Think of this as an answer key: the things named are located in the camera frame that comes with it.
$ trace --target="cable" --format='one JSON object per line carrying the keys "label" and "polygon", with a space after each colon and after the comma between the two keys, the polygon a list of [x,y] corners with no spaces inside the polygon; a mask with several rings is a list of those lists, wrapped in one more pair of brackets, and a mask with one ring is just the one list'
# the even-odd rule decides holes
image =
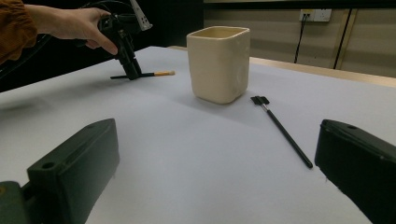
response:
{"label": "cable", "polygon": [[301,20],[300,40],[298,41],[297,50],[296,50],[296,53],[295,53],[295,56],[294,56],[294,63],[297,63],[298,53],[300,51],[301,39],[303,38],[305,22],[308,19],[308,17],[309,17],[309,14],[304,14],[303,15],[303,19]]}
{"label": "cable", "polygon": [[[102,7],[104,10],[111,12],[110,8],[106,4],[118,4],[118,5],[123,5],[129,7],[132,12],[134,12],[134,8],[131,5],[128,5],[124,2],[121,1],[113,1],[113,0],[103,0],[99,2],[94,2],[94,3],[87,3],[86,5],[80,7],[80,8],[86,8],[86,7]],[[5,66],[4,68],[0,67],[0,80],[3,79],[5,76],[10,74],[12,71],[26,63],[29,59],[31,59],[39,50],[41,50],[45,44],[49,42],[49,40],[52,38],[51,35],[43,35],[35,44],[35,46],[31,49],[30,52],[22,54],[22,56],[16,61],[12,62],[10,65]]]}

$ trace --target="white table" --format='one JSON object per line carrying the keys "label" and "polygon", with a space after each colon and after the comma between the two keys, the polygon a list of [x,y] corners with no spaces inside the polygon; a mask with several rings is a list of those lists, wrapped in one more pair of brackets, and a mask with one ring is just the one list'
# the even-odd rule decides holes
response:
{"label": "white table", "polygon": [[177,74],[111,80],[124,74],[113,60],[1,93],[0,181],[24,185],[35,161],[114,118],[120,166],[87,223],[370,223],[317,166],[307,169],[250,97],[265,95],[314,161],[323,119],[396,145],[396,88],[253,63],[247,92],[215,105],[192,94],[186,51],[136,56],[143,72]]}

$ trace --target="brown jacket sleeve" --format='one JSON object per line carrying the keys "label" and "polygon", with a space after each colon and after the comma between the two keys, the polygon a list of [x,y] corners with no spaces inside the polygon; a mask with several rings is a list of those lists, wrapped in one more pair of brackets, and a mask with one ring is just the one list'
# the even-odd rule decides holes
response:
{"label": "brown jacket sleeve", "polygon": [[0,64],[35,45],[37,29],[21,0],[0,0]]}

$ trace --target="beige cup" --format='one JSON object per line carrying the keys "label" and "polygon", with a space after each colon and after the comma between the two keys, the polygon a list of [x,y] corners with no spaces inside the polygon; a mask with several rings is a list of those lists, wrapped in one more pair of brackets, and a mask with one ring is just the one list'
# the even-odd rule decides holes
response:
{"label": "beige cup", "polygon": [[250,30],[213,26],[187,35],[194,95],[228,104],[248,88]]}

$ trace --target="beige wall panel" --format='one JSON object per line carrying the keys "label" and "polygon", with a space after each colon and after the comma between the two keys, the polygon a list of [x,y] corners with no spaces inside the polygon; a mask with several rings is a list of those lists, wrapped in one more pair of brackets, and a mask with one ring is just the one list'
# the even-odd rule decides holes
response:
{"label": "beige wall panel", "polygon": [[[251,31],[251,56],[294,62],[300,36],[300,10],[206,10],[204,26],[247,27]],[[343,10],[333,10],[329,22],[307,22],[298,63],[330,67]]]}
{"label": "beige wall panel", "polygon": [[360,9],[341,69],[396,77],[396,9]]}

